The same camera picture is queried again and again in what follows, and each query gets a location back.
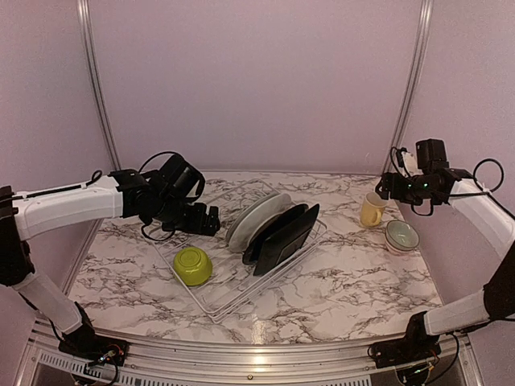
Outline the yellow ceramic mug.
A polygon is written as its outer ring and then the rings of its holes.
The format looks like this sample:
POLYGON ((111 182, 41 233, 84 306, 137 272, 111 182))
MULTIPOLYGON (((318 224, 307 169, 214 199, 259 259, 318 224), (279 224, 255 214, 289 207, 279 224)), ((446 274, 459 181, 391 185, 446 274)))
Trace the yellow ceramic mug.
POLYGON ((378 193, 367 193, 360 210, 360 223, 365 228, 378 226, 381 223, 387 203, 388 201, 382 199, 378 193))

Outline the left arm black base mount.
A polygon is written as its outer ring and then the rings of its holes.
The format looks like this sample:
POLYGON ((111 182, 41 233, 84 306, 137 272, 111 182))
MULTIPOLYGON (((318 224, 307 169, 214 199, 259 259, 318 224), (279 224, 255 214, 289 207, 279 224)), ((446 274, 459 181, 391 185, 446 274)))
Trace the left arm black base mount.
POLYGON ((88 317, 82 318, 77 330, 62 333, 59 341, 60 351, 88 359, 94 365, 108 363, 121 367, 126 360, 128 342, 97 334, 88 317))

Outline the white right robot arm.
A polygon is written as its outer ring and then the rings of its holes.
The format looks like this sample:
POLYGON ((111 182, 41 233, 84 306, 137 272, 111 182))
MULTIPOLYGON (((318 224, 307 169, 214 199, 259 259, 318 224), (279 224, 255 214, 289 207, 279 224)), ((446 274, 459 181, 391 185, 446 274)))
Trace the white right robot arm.
POLYGON ((497 259, 485 284, 469 295, 410 318, 398 352, 415 360, 430 346, 430 337, 473 330, 492 322, 514 320, 514 214, 494 197, 475 171, 451 166, 440 139, 421 140, 410 154, 404 147, 389 150, 392 170, 381 175, 376 192, 404 203, 412 211, 424 203, 432 216, 446 206, 460 216, 473 236, 482 239, 497 259))

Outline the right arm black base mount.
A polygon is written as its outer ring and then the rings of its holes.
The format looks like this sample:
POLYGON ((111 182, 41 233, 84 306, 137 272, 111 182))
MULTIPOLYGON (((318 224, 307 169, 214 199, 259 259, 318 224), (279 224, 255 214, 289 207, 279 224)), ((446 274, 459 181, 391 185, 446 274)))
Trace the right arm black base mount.
POLYGON ((438 335, 428 335, 424 316, 426 311, 410 317, 405 334, 399 339, 373 343, 367 355, 377 368, 403 365, 441 354, 438 335))

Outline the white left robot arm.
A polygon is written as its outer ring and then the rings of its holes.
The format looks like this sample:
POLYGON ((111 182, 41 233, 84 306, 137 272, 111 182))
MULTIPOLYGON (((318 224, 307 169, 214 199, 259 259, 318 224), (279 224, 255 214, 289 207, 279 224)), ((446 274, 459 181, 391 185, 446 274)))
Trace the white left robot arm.
POLYGON ((101 352, 101 339, 87 327, 80 307, 38 272, 28 241, 68 225, 103 219, 138 217, 147 227, 158 221, 164 232, 215 236, 219 210, 199 201, 205 178, 181 154, 167 151, 157 170, 95 172, 83 183, 43 191, 1 189, 1 283, 13 288, 70 336, 72 347, 85 358, 101 352))

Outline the red patterned white bowl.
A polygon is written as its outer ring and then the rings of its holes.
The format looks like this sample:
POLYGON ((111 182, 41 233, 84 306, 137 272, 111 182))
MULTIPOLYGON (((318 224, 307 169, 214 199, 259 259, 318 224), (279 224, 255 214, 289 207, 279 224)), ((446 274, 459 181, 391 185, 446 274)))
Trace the red patterned white bowl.
POLYGON ((395 254, 395 255, 407 255, 408 253, 414 253, 417 249, 416 248, 409 248, 407 250, 405 249, 399 249, 397 247, 395 247, 393 244, 390 243, 390 241, 384 237, 385 239, 385 246, 387 248, 388 251, 390 251, 392 254, 395 254))

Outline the pale grey-green bowl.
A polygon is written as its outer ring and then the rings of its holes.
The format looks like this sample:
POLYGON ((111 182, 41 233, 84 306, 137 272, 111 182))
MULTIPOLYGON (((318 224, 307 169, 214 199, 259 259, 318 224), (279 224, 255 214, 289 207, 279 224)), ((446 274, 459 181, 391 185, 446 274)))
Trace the pale grey-green bowl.
POLYGON ((385 226, 385 238, 392 246, 402 251, 413 250, 420 242, 417 231, 401 220, 391 220, 385 226))

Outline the lime green bowl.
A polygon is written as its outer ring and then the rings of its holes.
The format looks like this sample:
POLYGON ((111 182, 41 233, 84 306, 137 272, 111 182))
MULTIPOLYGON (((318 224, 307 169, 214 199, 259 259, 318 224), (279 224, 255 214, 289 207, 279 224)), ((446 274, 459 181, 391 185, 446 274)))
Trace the lime green bowl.
POLYGON ((198 286, 211 277, 212 262, 203 249, 187 247, 175 255, 173 269, 186 286, 198 286))

